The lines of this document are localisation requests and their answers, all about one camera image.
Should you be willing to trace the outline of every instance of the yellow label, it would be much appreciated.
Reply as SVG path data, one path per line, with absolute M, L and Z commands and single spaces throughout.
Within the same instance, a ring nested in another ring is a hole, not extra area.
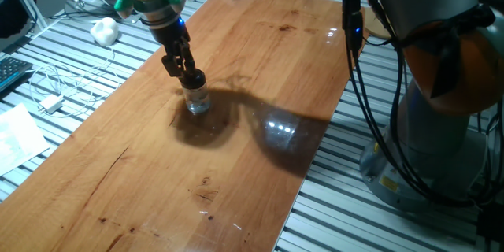
M 381 176 L 380 184 L 384 185 L 393 192 L 397 192 L 397 189 L 399 188 L 399 183 L 393 181 L 392 179 L 386 176 Z

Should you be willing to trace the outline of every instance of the small glass bottle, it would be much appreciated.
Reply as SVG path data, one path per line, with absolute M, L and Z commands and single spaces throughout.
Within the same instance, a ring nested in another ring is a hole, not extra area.
M 196 69 L 194 74 L 180 78 L 187 109 L 193 114 L 201 114 L 210 108 L 210 96 L 206 87 L 205 73 Z

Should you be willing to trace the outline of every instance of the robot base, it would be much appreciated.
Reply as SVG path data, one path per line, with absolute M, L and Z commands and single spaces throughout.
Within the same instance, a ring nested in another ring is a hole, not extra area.
M 385 138 L 389 149 L 397 157 L 391 145 L 391 139 Z M 485 136 L 469 130 L 455 155 L 445 157 L 447 162 L 440 162 L 436 169 L 421 174 L 421 177 L 427 185 L 441 194 L 452 198 L 467 198 L 469 189 L 484 166 L 484 147 Z M 406 154 L 406 146 L 402 145 L 402 148 Z M 360 168 L 362 178 L 369 190 L 388 205 L 415 213 L 434 207 L 434 204 L 419 195 L 404 181 L 375 143 L 365 148 L 361 156 Z

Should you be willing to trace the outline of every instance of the orange object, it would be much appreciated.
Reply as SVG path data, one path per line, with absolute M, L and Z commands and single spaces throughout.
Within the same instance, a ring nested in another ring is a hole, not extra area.
M 431 98 L 439 57 L 411 45 L 404 54 L 422 95 L 441 113 L 468 115 L 494 105 L 504 93 L 504 59 L 478 31 L 460 36 L 461 75 L 456 88 Z

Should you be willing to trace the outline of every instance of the wooden board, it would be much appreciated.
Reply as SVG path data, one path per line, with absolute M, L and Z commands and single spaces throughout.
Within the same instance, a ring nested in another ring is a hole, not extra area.
M 0 251 L 270 251 L 347 84 L 341 6 L 209 0 L 187 22 L 213 106 L 157 51 L 0 204 Z

